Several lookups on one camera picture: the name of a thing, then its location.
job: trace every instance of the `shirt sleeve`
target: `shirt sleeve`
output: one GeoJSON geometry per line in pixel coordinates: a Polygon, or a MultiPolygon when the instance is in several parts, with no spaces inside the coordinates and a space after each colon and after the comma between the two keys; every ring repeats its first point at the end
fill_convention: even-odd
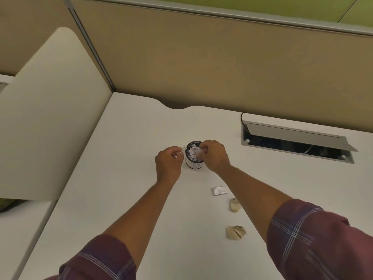
{"type": "Polygon", "coordinates": [[[299,199],[285,202],[274,214],[267,250],[287,280],[368,280],[373,275],[373,237],[346,218],[299,199]]]}
{"type": "Polygon", "coordinates": [[[125,244],[110,235],[98,235],[67,263],[56,279],[134,280],[136,266],[125,244]]]}

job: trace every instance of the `brown partition wall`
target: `brown partition wall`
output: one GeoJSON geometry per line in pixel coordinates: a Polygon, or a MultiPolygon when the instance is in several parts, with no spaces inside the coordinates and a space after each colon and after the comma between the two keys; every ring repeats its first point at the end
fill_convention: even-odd
{"type": "Polygon", "coordinates": [[[373,38],[74,0],[117,90],[373,131],[373,38]]]}
{"type": "Polygon", "coordinates": [[[63,0],[0,0],[0,74],[16,75],[61,26],[75,32],[103,74],[63,0]]]}

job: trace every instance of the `table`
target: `table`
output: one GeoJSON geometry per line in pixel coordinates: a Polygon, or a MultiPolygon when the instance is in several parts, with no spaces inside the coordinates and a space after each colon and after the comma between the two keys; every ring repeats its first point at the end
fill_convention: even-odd
{"type": "MultiPolygon", "coordinates": [[[[373,134],[245,114],[244,120],[346,136],[355,164],[241,145],[240,113],[193,106],[175,110],[151,98],[114,93],[66,185],[21,280],[40,280],[127,211],[156,181],[154,156],[168,146],[215,139],[232,165],[255,178],[349,218],[373,235],[373,134]]],[[[282,279],[243,210],[229,211],[232,193],[207,167],[185,163],[156,224],[137,277],[145,279],[282,279]],[[244,226],[240,241],[226,226],[244,226]]]]}
{"type": "Polygon", "coordinates": [[[18,279],[55,204],[27,201],[0,213],[1,279],[18,279]]]}

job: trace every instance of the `hand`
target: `hand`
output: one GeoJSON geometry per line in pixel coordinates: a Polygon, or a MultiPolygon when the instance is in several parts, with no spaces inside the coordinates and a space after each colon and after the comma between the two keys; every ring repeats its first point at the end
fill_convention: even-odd
{"type": "Polygon", "coordinates": [[[203,152],[198,153],[197,156],[205,162],[211,171],[218,173],[231,165],[225,147],[220,142],[205,140],[200,144],[200,148],[203,152]]]}
{"type": "Polygon", "coordinates": [[[181,164],[184,161],[184,153],[179,153],[181,150],[181,147],[171,146],[158,153],[155,158],[158,182],[165,182],[173,186],[179,179],[181,164]]]}

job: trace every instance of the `maroon shirt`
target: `maroon shirt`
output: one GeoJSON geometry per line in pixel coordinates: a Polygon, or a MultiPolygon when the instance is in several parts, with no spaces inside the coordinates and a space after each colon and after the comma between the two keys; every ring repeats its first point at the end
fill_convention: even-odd
{"type": "MultiPolygon", "coordinates": [[[[373,279],[373,237],[348,220],[299,199],[284,203],[267,233],[267,249],[288,280],[373,279]]],[[[48,279],[130,280],[136,267],[127,247],[99,235],[48,279]]]]}

